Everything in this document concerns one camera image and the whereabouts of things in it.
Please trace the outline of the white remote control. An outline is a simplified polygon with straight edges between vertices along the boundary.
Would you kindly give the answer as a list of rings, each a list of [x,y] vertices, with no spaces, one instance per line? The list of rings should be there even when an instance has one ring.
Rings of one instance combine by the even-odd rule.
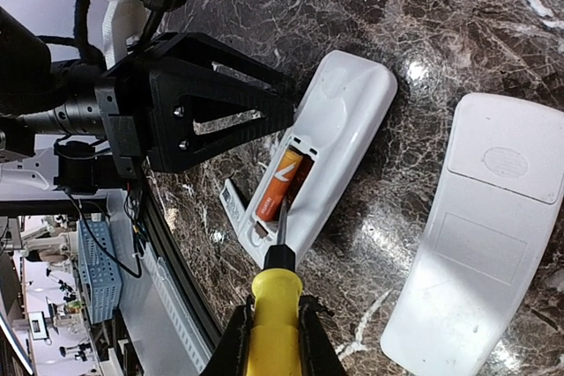
[[[382,352],[415,375],[474,375],[523,301],[563,199],[563,114],[470,93]]]

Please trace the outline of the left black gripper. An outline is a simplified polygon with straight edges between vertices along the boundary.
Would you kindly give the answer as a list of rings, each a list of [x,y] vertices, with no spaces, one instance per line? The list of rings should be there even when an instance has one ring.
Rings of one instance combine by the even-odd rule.
[[[285,74],[204,33],[165,33],[157,42],[103,72],[94,88],[123,178],[139,178],[145,167],[182,173],[292,125],[293,103],[265,91],[289,90]],[[263,116],[195,131],[195,123],[252,110]]]

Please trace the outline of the white battery compartment cover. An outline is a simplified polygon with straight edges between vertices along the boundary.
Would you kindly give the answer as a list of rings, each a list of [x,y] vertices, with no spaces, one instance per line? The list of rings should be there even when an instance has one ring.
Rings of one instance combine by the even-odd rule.
[[[239,196],[236,186],[230,178],[225,179],[224,187],[219,192],[219,200],[231,226],[235,232],[238,232],[246,207]]]

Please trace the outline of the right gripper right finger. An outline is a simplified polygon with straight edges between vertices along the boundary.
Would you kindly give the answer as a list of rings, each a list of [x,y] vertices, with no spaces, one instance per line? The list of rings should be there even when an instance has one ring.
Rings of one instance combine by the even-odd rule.
[[[318,297],[301,296],[298,320],[301,374],[345,376],[345,368],[319,319],[320,313],[334,315]]]

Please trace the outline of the yellow handled screwdriver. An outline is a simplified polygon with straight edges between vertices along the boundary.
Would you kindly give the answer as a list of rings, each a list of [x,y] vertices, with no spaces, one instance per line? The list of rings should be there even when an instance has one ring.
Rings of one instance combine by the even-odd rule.
[[[281,203],[276,243],[264,257],[251,290],[255,299],[248,375],[300,375],[299,303],[303,283],[295,252],[286,244],[287,201]]]

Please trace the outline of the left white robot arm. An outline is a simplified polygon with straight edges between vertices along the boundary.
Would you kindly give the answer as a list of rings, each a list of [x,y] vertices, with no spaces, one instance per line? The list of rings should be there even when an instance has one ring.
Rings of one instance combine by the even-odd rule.
[[[1,15],[1,160],[34,155],[56,137],[56,188],[123,188],[142,163],[192,166],[293,124],[290,78],[203,33],[163,33],[186,0],[117,0],[145,17],[139,38],[88,40],[90,0],[76,0],[70,38],[37,36]]]

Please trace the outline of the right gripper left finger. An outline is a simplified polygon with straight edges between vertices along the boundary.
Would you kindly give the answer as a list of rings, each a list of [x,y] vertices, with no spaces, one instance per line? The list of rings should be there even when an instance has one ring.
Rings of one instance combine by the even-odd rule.
[[[253,298],[248,295],[245,302],[234,309],[219,345],[200,373],[201,376],[243,376],[247,373],[253,328],[252,308]]]

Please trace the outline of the orange AAA battery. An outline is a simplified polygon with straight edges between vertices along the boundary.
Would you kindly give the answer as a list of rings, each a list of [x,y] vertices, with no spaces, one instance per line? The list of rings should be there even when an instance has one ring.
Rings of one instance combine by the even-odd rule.
[[[284,152],[256,208],[256,215],[264,222],[270,222],[275,218],[302,160],[303,156],[292,148]]]

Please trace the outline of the white remote with display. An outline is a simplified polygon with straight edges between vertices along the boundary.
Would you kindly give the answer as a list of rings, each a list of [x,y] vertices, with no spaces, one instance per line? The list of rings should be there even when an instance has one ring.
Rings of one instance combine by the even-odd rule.
[[[312,247],[345,192],[397,93],[384,65],[340,50],[327,54],[298,106],[249,206],[234,229],[258,266],[276,241],[278,225],[256,215],[285,150],[313,165],[288,205],[286,244],[298,260]]]

